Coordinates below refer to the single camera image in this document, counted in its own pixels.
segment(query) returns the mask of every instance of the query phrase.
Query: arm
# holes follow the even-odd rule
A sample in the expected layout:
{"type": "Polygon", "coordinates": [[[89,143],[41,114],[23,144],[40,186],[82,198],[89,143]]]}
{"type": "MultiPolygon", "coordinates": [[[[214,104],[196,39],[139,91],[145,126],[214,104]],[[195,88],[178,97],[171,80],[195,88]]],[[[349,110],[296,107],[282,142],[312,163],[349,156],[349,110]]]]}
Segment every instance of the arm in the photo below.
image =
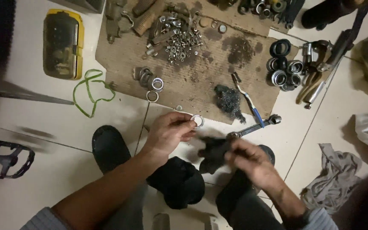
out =
{"type": "Polygon", "coordinates": [[[305,204],[279,176],[261,148],[242,139],[235,139],[231,148],[225,155],[226,160],[243,170],[253,185],[263,189],[287,228],[337,229],[325,210],[307,210],[305,204]]]}
{"type": "Polygon", "coordinates": [[[180,112],[157,118],[136,156],[64,198],[52,208],[54,213],[73,229],[94,229],[167,162],[180,141],[189,141],[195,135],[192,129],[197,124],[190,118],[191,115],[180,112]]]}

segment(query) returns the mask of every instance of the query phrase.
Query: yellow plastic case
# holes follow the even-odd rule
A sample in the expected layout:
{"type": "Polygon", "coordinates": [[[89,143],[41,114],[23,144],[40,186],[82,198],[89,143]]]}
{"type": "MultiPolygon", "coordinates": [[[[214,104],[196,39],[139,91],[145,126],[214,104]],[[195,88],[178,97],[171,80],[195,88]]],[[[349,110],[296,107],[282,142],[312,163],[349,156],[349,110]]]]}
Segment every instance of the yellow plastic case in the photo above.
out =
{"type": "Polygon", "coordinates": [[[77,80],[82,77],[85,29],[79,14],[50,9],[43,24],[43,70],[46,75],[77,80]]]}

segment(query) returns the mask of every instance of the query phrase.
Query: combination wrench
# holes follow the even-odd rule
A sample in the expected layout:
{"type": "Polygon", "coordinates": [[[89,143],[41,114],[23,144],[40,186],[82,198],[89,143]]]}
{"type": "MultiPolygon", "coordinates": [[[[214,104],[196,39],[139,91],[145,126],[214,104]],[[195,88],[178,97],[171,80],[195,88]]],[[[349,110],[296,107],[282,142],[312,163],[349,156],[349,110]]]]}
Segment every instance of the combination wrench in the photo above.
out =
{"type": "MultiPolygon", "coordinates": [[[[279,115],[273,114],[267,120],[265,120],[263,122],[263,124],[264,124],[264,126],[268,126],[270,124],[279,124],[281,121],[282,121],[282,118],[279,115]]],[[[228,133],[227,137],[240,138],[240,137],[243,137],[243,136],[247,135],[248,133],[252,133],[252,132],[254,132],[254,131],[256,131],[260,128],[262,128],[262,126],[260,124],[256,124],[254,126],[248,127],[246,129],[243,129],[243,130],[238,131],[238,132],[228,133]]]]}

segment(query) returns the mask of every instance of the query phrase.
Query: green string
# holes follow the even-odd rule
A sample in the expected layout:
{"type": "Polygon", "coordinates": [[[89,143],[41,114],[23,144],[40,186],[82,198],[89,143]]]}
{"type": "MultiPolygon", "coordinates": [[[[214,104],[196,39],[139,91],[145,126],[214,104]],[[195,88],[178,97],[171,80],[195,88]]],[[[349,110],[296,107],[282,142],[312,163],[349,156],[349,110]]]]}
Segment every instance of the green string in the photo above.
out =
{"type": "Polygon", "coordinates": [[[102,80],[93,80],[92,82],[102,82],[104,85],[105,85],[105,88],[106,89],[109,89],[112,94],[113,94],[113,97],[110,98],[110,99],[105,99],[105,98],[100,98],[100,99],[97,99],[96,101],[93,100],[93,97],[92,97],[92,94],[90,93],[90,89],[89,89],[89,80],[92,80],[92,79],[95,79],[97,77],[100,77],[103,75],[103,72],[101,70],[95,70],[95,69],[91,69],[91,70],[88,70],[86,71],[85,73],[85,79],[83,81],[80,81],[76,86],[75,88],[73,89],[73,102],[75,103],[75,106],[88,118],[92,118],[94,115],[95,115],[95,110],[96,110],[96,104],[97,102],[103,100],[105,102],[110,102],[111,100],[113,100],[113,98],[116,96],[116,93],[114,90],[112,90],[110,88],[110,86],[105,82],[105,81],[102,81],[102,80]],[[88,74],[90,74],[91,72],[100,72],[99,74],[97,75],[94,75],[94,76],[90,76],[90,77],[87,77],[88,74]],[[86,83],[86,89],[88,90],[88,95],[89,95],[89,98],[90,98],[90,101],[93,103],[93,109],[92,109],[92,114],[89,115],[87,112],[85,112],[76,102],[76,98],[75,98],[75,92],[76,92],[76,88],[83,84],[83,83],[86,83]]]}

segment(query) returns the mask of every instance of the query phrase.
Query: grey sleeve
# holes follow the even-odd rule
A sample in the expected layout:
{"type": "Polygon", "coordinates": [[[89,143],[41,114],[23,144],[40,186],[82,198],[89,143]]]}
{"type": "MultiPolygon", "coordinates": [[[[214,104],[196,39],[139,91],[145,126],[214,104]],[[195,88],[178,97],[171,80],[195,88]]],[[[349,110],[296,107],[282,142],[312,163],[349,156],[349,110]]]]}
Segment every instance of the grey sleeve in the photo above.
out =
{"type": "Polygon", "coordinates": [[[71,230],[71,228],[56,217],[50,207],[44,207],[21,230],[71,230]]]}
{"type": "Polygon", "coordinates": [[[324,208],[310,210],[305,215],[308,224],[301,230],[339,230],[324,208]]]}

